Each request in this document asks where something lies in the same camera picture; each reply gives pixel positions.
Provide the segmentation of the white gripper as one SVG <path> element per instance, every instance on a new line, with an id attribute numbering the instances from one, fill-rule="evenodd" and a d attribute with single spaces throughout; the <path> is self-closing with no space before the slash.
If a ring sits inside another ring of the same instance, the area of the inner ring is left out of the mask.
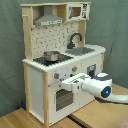
<path id="1" fill-rule="evenodd" d="M 89 75 L 85 73 L 79 73 L 63 80 L 61 82 L 61 88 L 67 91 L 77 92 L 81 88 L 81 85 L 85 82 L 86 78 L 89 78 Z"/>

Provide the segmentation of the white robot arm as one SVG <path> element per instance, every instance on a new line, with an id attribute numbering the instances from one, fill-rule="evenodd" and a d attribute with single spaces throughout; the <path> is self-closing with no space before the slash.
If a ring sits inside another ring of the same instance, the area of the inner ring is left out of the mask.
<path id="1" fill-rule="evenodd" d="M 94 78 L 88 74 L 79 73 L 61 82 L 61 87 L 67 91 L 77 93 L 86 92 L 101 103 L 117 103 L 128 105 L 128 95 L 112 93 L 112 79 L 106 73 L 99 73 Z"/>

